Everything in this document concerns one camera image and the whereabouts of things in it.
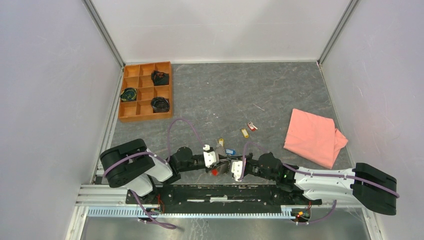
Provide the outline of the steel key holder red handle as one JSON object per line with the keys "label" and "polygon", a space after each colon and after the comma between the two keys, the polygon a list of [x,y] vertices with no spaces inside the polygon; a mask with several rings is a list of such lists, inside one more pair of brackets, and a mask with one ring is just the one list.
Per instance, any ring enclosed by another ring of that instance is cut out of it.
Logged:
{"label": "steel key holder red handle", "polygon": [[211,174],[213,176],[227,174],[230,170],[231,155],[226,153],[225,148],[221,144],[217,144],[214,150],[218,157],[218,162],[212,166],[210,170]]}

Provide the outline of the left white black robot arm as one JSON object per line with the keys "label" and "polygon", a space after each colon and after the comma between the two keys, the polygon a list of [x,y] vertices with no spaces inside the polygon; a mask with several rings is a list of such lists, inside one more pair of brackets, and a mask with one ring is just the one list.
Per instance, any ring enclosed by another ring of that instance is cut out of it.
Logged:
{"label": "left white black robot arm", "polygon": [[157,198],[153,179],[168,185],[178,181],[182,172],[200,169],[208,172],[223,163],[223,156],[209,145],[203,147],[202,154],[194,155],[190,148],[181,147],[169,158],[162,159],[141,138],[107,149],[99,159],[110,188],[132,190],[145,204]]}

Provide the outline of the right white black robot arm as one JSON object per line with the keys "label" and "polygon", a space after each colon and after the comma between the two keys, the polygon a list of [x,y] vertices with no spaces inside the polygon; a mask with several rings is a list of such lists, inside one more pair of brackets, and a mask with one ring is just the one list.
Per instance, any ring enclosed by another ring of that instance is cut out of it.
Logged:
{"label": "right white black robot arm", "polygon": [[240,182],[246,175],[274,181],[295,204],[304,201],[360,203],[378,214],[397,213],[397,180],[395,177],[367,164],[356,163],[353,168],[328,170],[310,169],[283,163],[269,152],[258,160],[252,154],[232,160],[230,171]]}

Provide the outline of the red key tag with ring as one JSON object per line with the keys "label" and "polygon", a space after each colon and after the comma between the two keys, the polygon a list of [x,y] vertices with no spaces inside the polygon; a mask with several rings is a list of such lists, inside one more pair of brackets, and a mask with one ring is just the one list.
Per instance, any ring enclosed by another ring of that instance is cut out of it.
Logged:
{"label": "red key tag with ring", "polygon": [[248,123],[247,123],[247,126],[248,126],[248,128],[252,131],[252,132],[254,132],[254,131],[256,131],[256,130],[258,130],[258,128],[253,124],[253,122],[251,122],[251,121],[249,121]]}

